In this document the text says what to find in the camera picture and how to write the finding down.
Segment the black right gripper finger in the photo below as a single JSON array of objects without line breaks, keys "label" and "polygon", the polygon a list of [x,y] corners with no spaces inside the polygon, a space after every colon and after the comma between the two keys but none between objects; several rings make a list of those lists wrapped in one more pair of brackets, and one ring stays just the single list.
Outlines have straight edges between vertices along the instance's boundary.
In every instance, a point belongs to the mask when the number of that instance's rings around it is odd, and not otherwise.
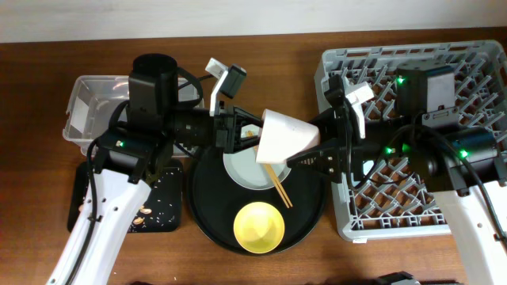
[{"label": "black right gripper finger", "polygon": [[333,108],[328,108],[326,111],[318,114],[314,119],[309,121],[309,124],[315,125],[320,134],[320,141],[324,143],[329,139],[337,137],[337,122],[335,111]]},{"label": "black right gripper finger", "polygon": [[337,152],[334,142],[326,142],[304,150],[287,159],[291,169],[309,169],[321,174],[337,172]]}]

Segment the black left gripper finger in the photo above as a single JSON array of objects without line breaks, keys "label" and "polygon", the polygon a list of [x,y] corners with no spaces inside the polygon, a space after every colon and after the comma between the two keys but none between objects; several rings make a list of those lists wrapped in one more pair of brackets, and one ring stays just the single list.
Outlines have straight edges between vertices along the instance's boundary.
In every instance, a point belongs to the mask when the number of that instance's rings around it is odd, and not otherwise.
[{"label": "black left gripper finger", "polygon": [[263,122],[262,119],[258,116],[255,116],[246,110],[237,107],[236,108],[236,124],[240,127],[245,127],[247,125],[254,125],[257,127],[261,127]]},{"label": "black left gripper finger", "polygon": [[259,126],[253,124],[243,126],[234,137],[234,153],[257,146],[260,142],[260,130]]}]

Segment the blue plastic cup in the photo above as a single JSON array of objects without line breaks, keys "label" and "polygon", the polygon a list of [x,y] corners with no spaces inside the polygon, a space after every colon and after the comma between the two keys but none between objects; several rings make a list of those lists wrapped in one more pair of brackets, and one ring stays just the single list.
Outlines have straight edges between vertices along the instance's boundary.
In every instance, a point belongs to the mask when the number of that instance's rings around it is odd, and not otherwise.
[{"label": "blue plastic cup", "polygon": [[363,163],[363,174],[366,176],[369,171],[374,167],[375,162],[373,160],[371,161],[365,161]]}]

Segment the pink plastic cup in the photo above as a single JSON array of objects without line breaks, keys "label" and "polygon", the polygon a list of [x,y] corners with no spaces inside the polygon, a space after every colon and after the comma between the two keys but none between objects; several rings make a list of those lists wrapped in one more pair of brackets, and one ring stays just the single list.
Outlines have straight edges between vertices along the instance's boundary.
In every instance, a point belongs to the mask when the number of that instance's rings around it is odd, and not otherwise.
[{"label": "pink plastic cup", "polygon": [[266,109],[262,122],[257,163],[284,164],[293,155],[320,143],[319,129],[302,120]]}]

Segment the yellow bowl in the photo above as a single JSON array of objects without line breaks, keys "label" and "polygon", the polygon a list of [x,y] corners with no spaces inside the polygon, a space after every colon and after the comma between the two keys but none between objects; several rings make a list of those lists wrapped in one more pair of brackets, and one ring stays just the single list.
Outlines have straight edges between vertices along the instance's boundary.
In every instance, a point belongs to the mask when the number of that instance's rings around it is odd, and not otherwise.
[{"label": "yellow bowl", "polygon": [[247,252],[270,253],[283,240],[284,218],[269,203],[248,203],[234,217],[233,232],[235,240]]}]

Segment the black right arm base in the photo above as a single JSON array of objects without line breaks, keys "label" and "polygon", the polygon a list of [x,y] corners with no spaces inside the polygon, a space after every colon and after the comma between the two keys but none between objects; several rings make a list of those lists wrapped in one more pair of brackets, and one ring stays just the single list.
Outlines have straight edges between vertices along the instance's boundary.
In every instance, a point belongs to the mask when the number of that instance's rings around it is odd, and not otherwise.
[{"label": "black right arm base", "polygon": [[374,279],[375,285],[421,285],[411,274],[407,272],[394,272],[382,275]]}]

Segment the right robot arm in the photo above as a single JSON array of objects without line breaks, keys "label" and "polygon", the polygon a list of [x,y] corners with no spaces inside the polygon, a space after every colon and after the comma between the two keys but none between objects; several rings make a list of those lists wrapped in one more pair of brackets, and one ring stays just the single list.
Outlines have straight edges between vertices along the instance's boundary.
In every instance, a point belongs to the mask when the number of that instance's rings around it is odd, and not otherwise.
[{"label": "right robot arm", "polygon": [[353,107],[353,87],[338,75],[329,108],[312,123],[319,144],[288,158],[335,183],[363,184],[366,161],[406,158],[433,194],[472,284],[506,281],[506,164],[494,135],[459,122],[455,74],[437,60],[411,60],[395,71],[396,117],[368,122]]}]

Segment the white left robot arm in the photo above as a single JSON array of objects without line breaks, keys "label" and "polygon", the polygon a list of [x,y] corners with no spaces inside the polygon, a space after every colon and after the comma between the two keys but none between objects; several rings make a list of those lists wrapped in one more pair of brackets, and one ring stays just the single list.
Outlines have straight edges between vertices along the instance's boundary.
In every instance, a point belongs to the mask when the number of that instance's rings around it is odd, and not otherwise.
[{"label": "white left robot arm", "polygon": [[246,70],[210,59],[205,70],[217,82],[209,109],[200,79],[163,54],[138,56],[128,76],[129,98],[86,153],[89,185],[82,211],[48,279],[50,284],[105,284],[137,212],[173,157],[175,146],[215,147],[235,154],[258,144],[242,127],[258,117],[217,101],[232,98]]}]

